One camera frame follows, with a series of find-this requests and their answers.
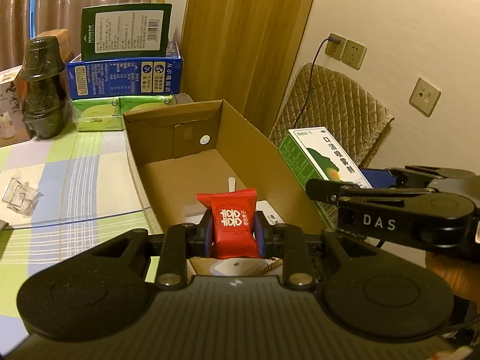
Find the checkered tablecloth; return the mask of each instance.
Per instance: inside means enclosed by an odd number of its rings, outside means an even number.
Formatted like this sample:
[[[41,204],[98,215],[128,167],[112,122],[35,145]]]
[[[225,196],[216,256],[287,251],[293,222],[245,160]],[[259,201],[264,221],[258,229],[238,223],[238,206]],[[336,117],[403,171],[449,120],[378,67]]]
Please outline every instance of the checkered tablecloth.
[[[147,227],[130,176],[123,131],[81,132],[0,148],[0,192],[12,177],[38,186],[30,218],[0,202],[0,353],[27,333],[15,306],[31,275],[135,227]]]

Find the blue box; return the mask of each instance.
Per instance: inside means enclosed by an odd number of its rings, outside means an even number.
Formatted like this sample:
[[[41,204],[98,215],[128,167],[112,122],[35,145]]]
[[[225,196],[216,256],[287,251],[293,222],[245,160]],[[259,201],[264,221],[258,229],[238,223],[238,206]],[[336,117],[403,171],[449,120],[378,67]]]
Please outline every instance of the blue box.
[[[180,93],[182,57],[176,42],[169,42],[164,57],[118,58],[67,64],[72,99]]]

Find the dark green box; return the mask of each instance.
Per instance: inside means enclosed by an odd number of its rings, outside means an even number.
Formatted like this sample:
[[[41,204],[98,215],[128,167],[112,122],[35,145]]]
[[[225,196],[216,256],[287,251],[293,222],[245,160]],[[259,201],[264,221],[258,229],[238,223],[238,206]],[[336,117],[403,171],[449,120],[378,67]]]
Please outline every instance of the dark green box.
[[[171,10],[155,3],[83,8],[82,60],[165,56]]]

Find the wall plate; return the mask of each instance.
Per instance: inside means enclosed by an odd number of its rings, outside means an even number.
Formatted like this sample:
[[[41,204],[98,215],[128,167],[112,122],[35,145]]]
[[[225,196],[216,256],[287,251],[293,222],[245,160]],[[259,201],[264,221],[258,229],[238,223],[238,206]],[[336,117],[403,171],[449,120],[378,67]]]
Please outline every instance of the wall plate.
[[[424,79],[419,78],[410,96],[410,104],[429,117],[442,93]]]
[[[325,55],[338,59],[340,61],[345,50],[345,45],[347,44],[347,40],[334,33],[331,33],[330,36],[333,36],[334,38],[339,38],[340,44],[327,42],[327,47],[325,47]]]
[[[362,66],[366,52],[367,48],[365,46],[355,43],[353,40],[348,40],[343,52],[342,62],[358,70]]]

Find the red snack wrapper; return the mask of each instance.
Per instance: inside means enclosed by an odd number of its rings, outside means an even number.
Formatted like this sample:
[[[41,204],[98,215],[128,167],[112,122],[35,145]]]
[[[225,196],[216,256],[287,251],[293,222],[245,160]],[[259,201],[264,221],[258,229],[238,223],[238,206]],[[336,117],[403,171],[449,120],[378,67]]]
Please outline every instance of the red snack wrapper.
[[[257,244],[251,234],[257,203],[255,189],[214,194],[197,193],[197,199],[213,213],[212,257],[258,257]]]

